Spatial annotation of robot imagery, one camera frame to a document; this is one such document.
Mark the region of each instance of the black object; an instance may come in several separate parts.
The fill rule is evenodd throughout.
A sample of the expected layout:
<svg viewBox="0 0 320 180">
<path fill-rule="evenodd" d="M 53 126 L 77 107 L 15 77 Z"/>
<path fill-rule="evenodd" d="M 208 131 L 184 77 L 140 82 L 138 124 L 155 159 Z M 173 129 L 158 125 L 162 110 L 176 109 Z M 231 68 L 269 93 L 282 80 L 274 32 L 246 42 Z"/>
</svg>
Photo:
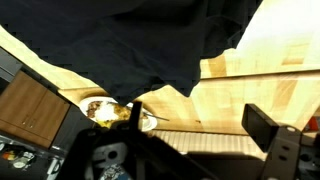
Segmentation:
<svg viewBox="0 0 320 180">
<path fill-rule="evenodd" d="M 255 133 L 260 147 L 268 149 L 265 162 L 243 154 L 189 153 L 182 156 L 159 138 L 139 131 L 141 108 L 142 103 L 134 104 L 129 122 L 120 121 L 111 129 L 82 131 L 57 179 L 67 179 L 70 174 L 74 179 L 98 179 L 103 169 L 112 164 L 121 164 L 137 180 L 316 180 L 320 177 L 319 144 L 290 126 L 274 130 L 274 122 L 253 104 L 245 107 L 244 128 L 249 134 Z M 273 138 L 261 138 L 264 134 L 249 126 L 253 121 L 257 127 L 269 128 L 263 132 Z"/>
<path fill-rule="evenodd" d="M 0 158 L 1 180 L 47 180 L 48 159 L 37 157 L 27 171 L 10 168 L 8 161 Z"/>
<path fill-rule="evenodd" d="M 78 107 L 71 104 L 51 144 L 50 151 L 65 157 L 79 132 L 84 129 L 93 128 L 94 124 L 95 122 L 88 121 L 88 118 Z"/>
<path fill-rule="evenodd" d="M 0 47 L 0 78 L 11 82 L 21 67 L 22 63 Z"/>
<path fill-rule="evenodd" d="M 0 95 L 3 93 L 3 91 L 7 88 L 9 84 L 10 83 L 8 81 L 6 81 L 0 76 Z"/>
<path fill-rule="evenodd" d="M 0 24 L 46 62 L 126 105 L 167 84 L 189 96 L 200 59 L 236 48 L 260 2 L 1 0 Z"/>
</svg>

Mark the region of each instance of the kitchen counter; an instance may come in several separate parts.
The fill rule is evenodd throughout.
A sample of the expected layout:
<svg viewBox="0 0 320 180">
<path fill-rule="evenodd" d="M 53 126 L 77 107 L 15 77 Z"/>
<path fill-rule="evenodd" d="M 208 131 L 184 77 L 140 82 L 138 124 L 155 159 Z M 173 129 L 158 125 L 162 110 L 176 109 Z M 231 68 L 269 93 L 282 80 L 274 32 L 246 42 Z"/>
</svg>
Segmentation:
<svg viewBox="0 0 320 180">
<path fill-rule="evenodd" d="M 159 121 L 158 129 L 245 134 L 240 125 L 245 103 L 255 103 L 277 122 L 302 129 L 320 106 L 320 12 L 313 9 L 317 3 L 263 1 L 236 50 L 201 61 L 202 80 L 190 98 L 166 86 L 138 100 L 171 120 Z M 75 105 L 88 96 L 108 95 L 92 81 L 39 59 L 2 28 L 0 46 Z"/>
</svg>

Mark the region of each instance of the black tarp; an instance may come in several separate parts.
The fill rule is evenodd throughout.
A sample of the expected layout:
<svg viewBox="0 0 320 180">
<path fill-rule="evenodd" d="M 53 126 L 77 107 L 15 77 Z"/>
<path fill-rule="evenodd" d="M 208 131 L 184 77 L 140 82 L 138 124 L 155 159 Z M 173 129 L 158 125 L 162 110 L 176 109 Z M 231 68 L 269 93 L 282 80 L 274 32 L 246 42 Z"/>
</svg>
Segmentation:
<svg viewBox="0 0 320 180">
<path fill-rule="evenodd" d="M 235 48 L 257 0 L 1 0 L 0 24 L 40 58 L 125 105 L 171 85 L 189 96 L 200 59 Z"/>
</svg>

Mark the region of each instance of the butcher block counter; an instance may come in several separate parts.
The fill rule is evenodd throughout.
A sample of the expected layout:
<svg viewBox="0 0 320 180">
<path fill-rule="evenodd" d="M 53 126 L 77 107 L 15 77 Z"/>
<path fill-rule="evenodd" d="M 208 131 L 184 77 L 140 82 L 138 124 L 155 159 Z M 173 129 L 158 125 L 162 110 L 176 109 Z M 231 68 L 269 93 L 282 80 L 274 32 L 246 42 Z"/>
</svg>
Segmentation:
<svg viewBox="0 0 320 180">
<path fill-rule="evenodd" d="M 244 104 L 254 103 L 275 121 L 302 129 L 320 105 L 320 4 L 292 1 L 264 0 L 237 49 L 201 61 L 202 80 L 189 98 L 170 86 L 140 96 L 152 113 L 170 119 L 157 128 L 246 134 L 240 123 Z M 108 96 L 89 79 L 39 59 L 3 28 L 0 46 L 75 105 Z"/>
</svg>

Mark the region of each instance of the wood surface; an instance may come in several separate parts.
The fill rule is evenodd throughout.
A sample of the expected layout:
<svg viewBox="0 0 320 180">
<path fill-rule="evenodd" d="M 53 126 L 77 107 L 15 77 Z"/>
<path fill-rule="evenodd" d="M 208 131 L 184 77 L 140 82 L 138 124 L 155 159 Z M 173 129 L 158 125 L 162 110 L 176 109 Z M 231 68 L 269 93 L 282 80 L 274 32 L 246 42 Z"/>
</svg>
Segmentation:
<svg viewBox="0 0 320 180">
<path fill-rule="evenodd" d="M 52 141 L 69 109 L 70 104 L 47 91 L 33 113 L 27 129 L 38 136 Z"/>
<path fill-rule="evenodd" d="M 319 132 L 305 132 L 305 133 L 303 133 L 303 135 L 305 135 L 307 137 L 311 137 L 311 138 L 316 138 L 317 133 L 319 133 Z"/>
<path fill-rule="evenodd" d="M 314 113 L 314 116 L 320 117 L 320 107 L 316 110 L 316 112 Z"/>
<path fill-rule="evenodd" d="M 320 105 L 320 70 L 202 80 L 189 98 L 172 87 L 137 98 L 157 116 L 157 129 L 246 134 L 241 126 L 245 103 L 254 103 L 278 123 L 302 130 Z M 91 88 L 96 95 L 102 89 Z M 60 93 L 73 95 L 73 90 Z M 80 98 L 71 98 L 79 105 Z"/>
<path fill-rule="evenodd" d="M 201 77 L 320 69 L 318 7 L 318 0 L 264 0 L 237 49 L 202 61 Z"/>
<path fill-rule="evenodd" d="M 19 71 L 0 96 L 0 120 L 25 128 L 47 89 Z"/>
<path fill-rule="evenodd" d="M 49 148 L 51 145 L 51 141 L 2 120 L 0 120 L 0 130 L 45 148 Z"/>
</svg>

